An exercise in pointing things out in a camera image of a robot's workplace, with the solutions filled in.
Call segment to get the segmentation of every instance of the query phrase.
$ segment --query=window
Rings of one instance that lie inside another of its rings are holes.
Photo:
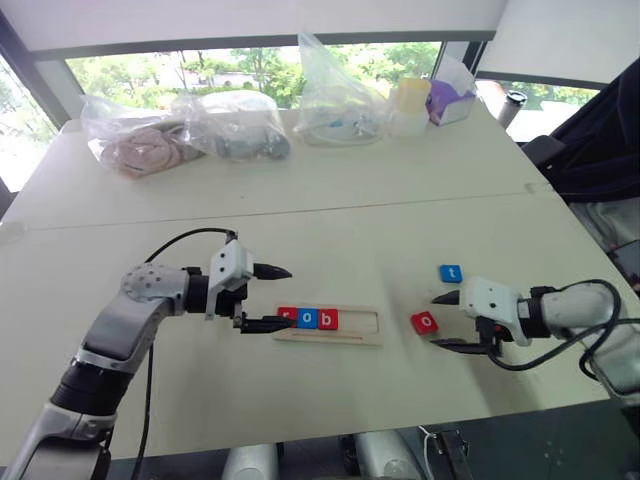
[[[431,76],[440,42],[331,45],[347,71],[388,94],[402,76]],[[295,108],[304,76],[298,47],[181,50],[67,60],[84,91],[115,102],[167,108],[176,94],[254,89]]]
[[[507,91],[517,90],[527,95],[527,103],[507,128],[516,142],[549,135],[598,94],[598,90],[588,88],[494,80],[477,80],[476,87],[494,117],[498,116]]]
[[[57,133],[47,115],[0,56],[0,178],[17,192]]]

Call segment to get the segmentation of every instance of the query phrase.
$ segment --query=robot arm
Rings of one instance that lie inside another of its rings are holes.
[[[481,277],[469,279],[460,291],[450,292],[433,303],[458,304],[476,319],[478,344],[459,339],[435,340],[441,347],[461,353],[500,355],[501,341],[514,341],[526,347],[532,338],[551,335],[580,341],[586,349],[599,342],[611,318],[620,315],[622,305],[617,291],[607,282],[591,280],[560,290],[535,287],[531,297],[523,298],[516,290]],[[621,406],[640,405],[640,331],[637,325],[619,324],[589,358],[597,379]]]
[[[166,317],[185,312],[206,312],[208,319],[231,317],[241,333],[290,325],[281,317],[250,320],[242,312],[252,277],[290,277],[286,270],[254,264],[251,253],[233,239],[213,256],[210,273],[207,277],[198,268],[154,263],[130,270],[87,332],[2,480],[52,478],[56,471],[59,475],[53,476],[59,478],[104,478],[116,410]]]

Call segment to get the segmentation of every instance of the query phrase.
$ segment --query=gray item in plastic bag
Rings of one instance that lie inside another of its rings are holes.
[[[85,96],[81,121],[96,159],[138,178],[202,155],[181,141],[184,121],[165,112],[130,108]]]
[[[310,145],[362,145],[379,140],[386,100],[349,76],[310,33],[298,35],[307,80],[295,131]]]
[[[289,155],[276,102],[251,90],[184,95],[171,106],[186,120],[183,140],[221,157],[281,159]]]

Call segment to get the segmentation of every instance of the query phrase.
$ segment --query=thermos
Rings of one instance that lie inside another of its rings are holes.
[[[506,130],[513,121],[520,109],[527,103],[527,96],[515,90],[509,90],[502,105],[502,110],[498,114],[498,122]]]

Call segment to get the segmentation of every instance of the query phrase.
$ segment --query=blue letter block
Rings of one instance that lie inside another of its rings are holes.
[[[318,309],[299,308],[298,328],[318,328]]]
[[[462,283],[460,265],[440,265],[440,278],[445,283]]]

